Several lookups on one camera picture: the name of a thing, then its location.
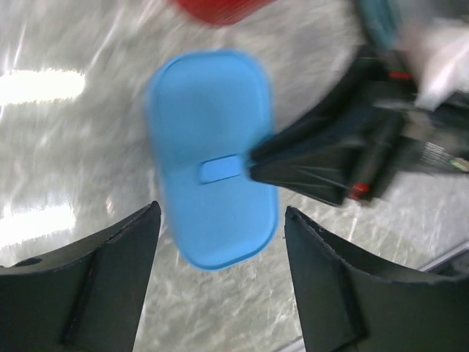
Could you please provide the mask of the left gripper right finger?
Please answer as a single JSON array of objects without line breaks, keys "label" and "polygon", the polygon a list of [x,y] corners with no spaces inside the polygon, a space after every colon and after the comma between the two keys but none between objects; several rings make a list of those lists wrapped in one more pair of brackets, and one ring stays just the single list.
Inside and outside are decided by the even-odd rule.
[{"label": "left gripper right finger", "polygon": [[466,351],[468,251],[404,267],[287,208],[285,235],[307,351]]}]

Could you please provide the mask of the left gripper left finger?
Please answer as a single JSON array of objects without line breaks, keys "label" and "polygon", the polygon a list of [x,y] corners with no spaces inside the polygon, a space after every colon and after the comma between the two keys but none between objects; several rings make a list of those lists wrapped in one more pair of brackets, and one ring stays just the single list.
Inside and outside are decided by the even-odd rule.
[{"label": "left gripper left finger", "polygon": [[131,351],[160,232],[156,202],[1,269],[3,351]]}]

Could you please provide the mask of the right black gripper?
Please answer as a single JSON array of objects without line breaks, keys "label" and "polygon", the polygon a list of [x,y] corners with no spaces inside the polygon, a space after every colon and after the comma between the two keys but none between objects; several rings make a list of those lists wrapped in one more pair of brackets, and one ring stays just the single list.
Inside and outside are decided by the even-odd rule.
[{"label": "right black gripper", "polygon": [[380,197],[397,172],[405,109],[416,96],[413,77],[360,47],[322,99],[322,117],[297,121],[275,135],[272,154],[253,156],[252,180],[340,206],[347,198]]}]

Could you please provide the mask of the blue lunch box lid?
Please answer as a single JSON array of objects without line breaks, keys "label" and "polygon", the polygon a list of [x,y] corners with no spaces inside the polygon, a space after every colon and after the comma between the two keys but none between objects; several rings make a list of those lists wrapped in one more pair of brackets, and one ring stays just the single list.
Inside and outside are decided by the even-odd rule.
[{"label": "blue lunch box lid", "polygon": [[273,135],[270,82],[235,50],[195,51],[160,68],[145,92],[166,219],[202,271],[258,255],[278,228],[278,191],[253,181],[250,151]]}]

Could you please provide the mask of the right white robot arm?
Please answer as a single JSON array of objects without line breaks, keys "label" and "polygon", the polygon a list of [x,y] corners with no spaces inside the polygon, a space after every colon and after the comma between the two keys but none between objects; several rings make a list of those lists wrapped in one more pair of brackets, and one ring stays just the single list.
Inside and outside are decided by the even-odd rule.
[{"label": "right white robot arm", "polygon": [[407,21],[361,45],[336,85],[251,151],[250,177],[328,205],[380,198],[401,172],[468,175],[468,26]]}]

